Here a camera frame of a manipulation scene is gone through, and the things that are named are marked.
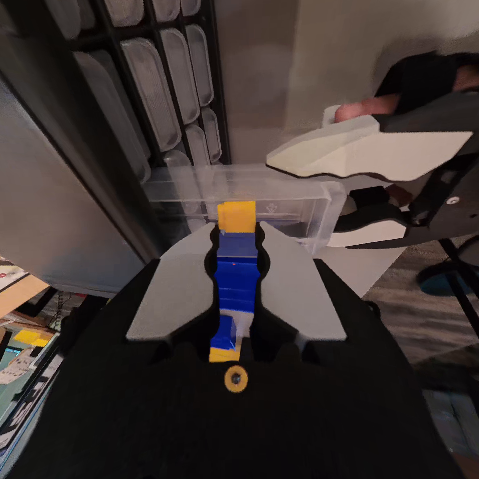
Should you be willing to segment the brown cardboard sheet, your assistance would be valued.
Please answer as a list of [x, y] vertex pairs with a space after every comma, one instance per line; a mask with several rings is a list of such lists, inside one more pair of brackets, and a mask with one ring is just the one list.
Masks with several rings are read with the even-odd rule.
[[49, 288], [48, 283], [31, 274], [5, 287], [0, 293], [0, 318], [10, 314], [47, 288]]

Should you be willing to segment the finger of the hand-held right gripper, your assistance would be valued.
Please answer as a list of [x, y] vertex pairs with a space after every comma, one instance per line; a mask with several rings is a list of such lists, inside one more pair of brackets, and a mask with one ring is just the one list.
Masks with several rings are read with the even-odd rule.
[[351, 248], [403, 238], [408, 214], [383, 186], [351, 190], [333, 229], [328, 247]]
[[452, 159], [471, 136], [470, 131], [384, 133], [373, 116], [361, 116], [294, 138], [269, 153], [266, 165], [299, 178], [373, 175], [408, 182]]

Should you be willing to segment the clear plastic drawer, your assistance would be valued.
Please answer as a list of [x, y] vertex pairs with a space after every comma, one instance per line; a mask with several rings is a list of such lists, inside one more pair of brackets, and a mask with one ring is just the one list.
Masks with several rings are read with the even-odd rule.
[[260, 164], [171, 166], [143, 185], [160, 217], [184, 221], [191, 232], [218, 221], [218, 205], [255, 201], [265, 221], [315, 255], [331, 239], [346, 199], [341, 183], [298, 179]]

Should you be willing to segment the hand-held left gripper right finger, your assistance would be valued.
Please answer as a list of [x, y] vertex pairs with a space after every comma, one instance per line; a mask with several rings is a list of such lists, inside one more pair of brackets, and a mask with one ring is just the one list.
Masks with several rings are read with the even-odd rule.
[[344, 341], [345, 329], [312, 256], [293, 238], [265, 221], [258, 223], [254, 322], [277, 321], [298, 343]]

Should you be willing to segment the blue plastic bin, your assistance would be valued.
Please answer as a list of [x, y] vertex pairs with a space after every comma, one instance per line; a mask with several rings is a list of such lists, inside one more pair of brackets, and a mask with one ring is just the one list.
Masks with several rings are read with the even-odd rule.
[[254, 318], [258, 251], [254, 233], [219, 233], [218, 267], [219, 328], [210, 342], [211, 349], [237, 353]]

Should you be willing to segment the person's right hand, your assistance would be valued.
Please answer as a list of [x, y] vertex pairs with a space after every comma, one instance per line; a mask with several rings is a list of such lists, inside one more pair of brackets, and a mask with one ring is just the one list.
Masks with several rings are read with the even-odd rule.
[[390, 115], [396, 110], [399, 99], [398, 94], [387, 94], [341, 105], [334, 113], [334, 123], [341, 123], [361, 116]]

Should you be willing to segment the yellow plastic block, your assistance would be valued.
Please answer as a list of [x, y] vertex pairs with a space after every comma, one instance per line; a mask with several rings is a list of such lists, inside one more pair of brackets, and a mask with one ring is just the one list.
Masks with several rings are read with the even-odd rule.
[[228, 201], [217, 207], [218, 226], [225, 233], [255, 233], [256, 202]]

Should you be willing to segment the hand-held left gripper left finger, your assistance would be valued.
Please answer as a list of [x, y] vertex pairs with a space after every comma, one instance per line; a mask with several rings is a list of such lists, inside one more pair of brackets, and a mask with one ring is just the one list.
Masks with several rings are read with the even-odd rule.
[[162, 255], [134, 319], [129, 341], [170, 339], [193, 320], [219, 316], [219, 292], [209, 260], [216, 263], [219, 230], [207, 223]]

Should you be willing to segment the black drawer cabinet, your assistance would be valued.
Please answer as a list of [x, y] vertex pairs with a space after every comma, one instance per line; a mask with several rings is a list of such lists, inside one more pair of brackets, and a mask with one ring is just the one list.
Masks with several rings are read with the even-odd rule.
[[191, 231], [160, 217], [45, 1], [1, 1], [1, 255], [112, 296]]

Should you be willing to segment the dark blue round base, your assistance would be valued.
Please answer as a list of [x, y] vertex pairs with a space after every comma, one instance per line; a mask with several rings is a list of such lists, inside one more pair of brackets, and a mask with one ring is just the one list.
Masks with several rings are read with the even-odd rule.
[[472, 293], [458, 273], [457, 267], [450, 263], [441, 263], [423, 269], [417, 273], [416, 283], [420, 290], [429, 296], [452, 297], [454, 293], [447, 280], [448, 274], [455, 276], [466, 295]]

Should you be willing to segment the small yellow object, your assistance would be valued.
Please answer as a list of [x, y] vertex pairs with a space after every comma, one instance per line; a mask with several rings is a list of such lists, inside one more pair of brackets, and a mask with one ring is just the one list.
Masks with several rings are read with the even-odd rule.
[[44, 348], [53, 338], [54, 333], [40, 330], [22, 329], [13, 338], [14, 341], [29, 344], [32, 347]]

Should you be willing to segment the black table frame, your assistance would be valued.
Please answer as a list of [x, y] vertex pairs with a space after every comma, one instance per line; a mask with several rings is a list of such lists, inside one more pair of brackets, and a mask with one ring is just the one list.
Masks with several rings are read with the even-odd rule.
[[454, 272], [446, 274], [447, 282], [456, 297], [461, 309], [469, 321], [476, 337], [479, 336], [479, 317], [467, 297], [464, 287], [459, 282], [459, 277], [463, 283], [472, 291], [472, 293], [479, 298], [479, 281], [473, 267], [460, 259], [458, 249], [454, 246], [451, 239], [440, 239], [439, 244], [446, 253], [451, 264], [454, 267]]

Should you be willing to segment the set of clear cabinet drawers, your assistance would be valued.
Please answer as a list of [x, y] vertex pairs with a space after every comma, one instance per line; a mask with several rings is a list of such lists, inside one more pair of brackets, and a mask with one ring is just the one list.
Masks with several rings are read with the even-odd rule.
[[214, 1], [45, 1], [140, 183], [231, 164]]

